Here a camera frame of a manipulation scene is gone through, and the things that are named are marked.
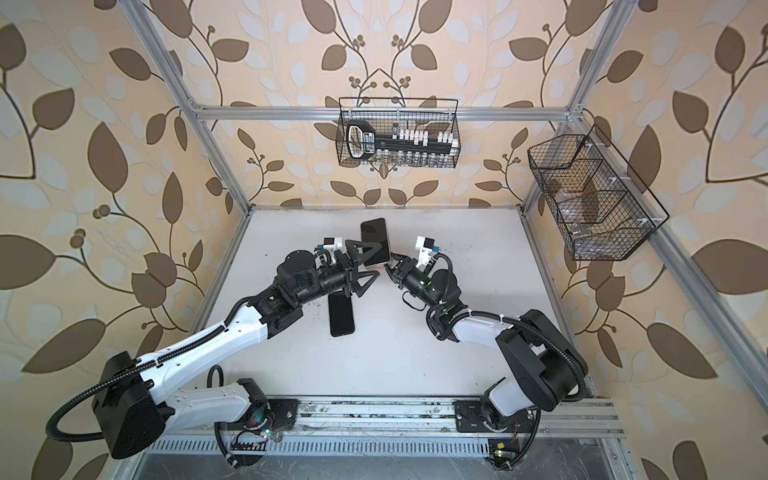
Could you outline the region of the black phone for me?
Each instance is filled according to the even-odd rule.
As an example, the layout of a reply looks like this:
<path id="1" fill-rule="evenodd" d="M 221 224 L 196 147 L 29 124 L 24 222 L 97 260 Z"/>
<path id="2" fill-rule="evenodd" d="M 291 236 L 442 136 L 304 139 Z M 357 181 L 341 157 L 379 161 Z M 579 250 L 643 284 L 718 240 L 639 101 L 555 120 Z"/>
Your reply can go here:
<path id="1" fill-rule="evenodd" d="M 352 300 L 342 291 L 328 296 L 330 334 L 334 338 L 352 335 L 355 321 Z"/>

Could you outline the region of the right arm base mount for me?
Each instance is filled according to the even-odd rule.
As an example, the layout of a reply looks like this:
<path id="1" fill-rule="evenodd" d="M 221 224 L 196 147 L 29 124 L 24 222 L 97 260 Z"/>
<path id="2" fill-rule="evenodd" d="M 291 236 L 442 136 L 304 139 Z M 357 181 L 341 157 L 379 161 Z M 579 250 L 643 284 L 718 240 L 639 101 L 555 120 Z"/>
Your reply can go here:
<path id="1" fill-rule="evenodd" d="M 453 402 L 459 433 L 496 433 L 501 438 L 489 441 L 486 461 L 497 471 L 512 471 L 530 450 L 538 433 L 541 410 L 525 408 L 503 416 L 487 399 Z"/>

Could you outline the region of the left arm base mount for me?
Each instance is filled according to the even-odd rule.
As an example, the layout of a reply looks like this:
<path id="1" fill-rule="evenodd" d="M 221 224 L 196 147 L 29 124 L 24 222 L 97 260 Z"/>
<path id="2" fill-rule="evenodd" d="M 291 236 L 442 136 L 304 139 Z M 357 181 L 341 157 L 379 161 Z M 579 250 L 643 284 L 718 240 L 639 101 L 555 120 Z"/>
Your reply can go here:
<path id="1" fill-rule="evenodd" d="M 234 469 L 253 466 L 267 447 L 282 440 L 298 417 L 297 399 L 267 399 L 256 403 L 235 422 L 216 422 L 214 438 L 219 452 Z"/>

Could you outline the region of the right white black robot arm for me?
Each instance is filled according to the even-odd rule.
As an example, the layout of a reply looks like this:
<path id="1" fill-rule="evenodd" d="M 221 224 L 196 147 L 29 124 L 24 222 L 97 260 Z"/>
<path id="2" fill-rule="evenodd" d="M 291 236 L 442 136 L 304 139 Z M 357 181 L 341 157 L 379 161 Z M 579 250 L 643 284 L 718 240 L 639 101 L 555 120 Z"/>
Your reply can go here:
<path id="1" fill-rule="evenodd" d="M 514 317 L 470 308 L 442 253 L 425 267 L 395 254 L 386 271 L 399 289 L 424 304 L 426 324 L 437 340 L 495 348 L 503 356 L 511 376 L 480 397 L 485 429 L 503 432 L 520 412 L 551 412 L 588 396 L 586 361 L 543 312 L 530 309 Z"/>

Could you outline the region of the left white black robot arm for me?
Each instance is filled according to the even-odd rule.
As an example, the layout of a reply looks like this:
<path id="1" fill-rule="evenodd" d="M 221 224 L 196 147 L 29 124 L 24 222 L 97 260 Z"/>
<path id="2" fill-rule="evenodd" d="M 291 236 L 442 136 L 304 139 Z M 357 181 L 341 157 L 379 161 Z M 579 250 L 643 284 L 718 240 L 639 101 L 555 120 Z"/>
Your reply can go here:
<path id="1" fill-rule="evenodd" d="M 125 459 L 165 433 L 210 423 L 270 427 L 275 416 L 250 378 L 204 389 L 185 386 L 228 357 L 286 330 L 302 317 L 305 304 L 333 292 L 362 296 L 378 275 L 360 268 L 381 246 L 354 240 L 344 245 L 333 252 L 294 251 L 277 267 L 272 284 L 240 299 L 225 320 L 136 359 L 127 354 L 110 359 L 103 376 L 117 382 L 92 403 L 110 455 Z"/>

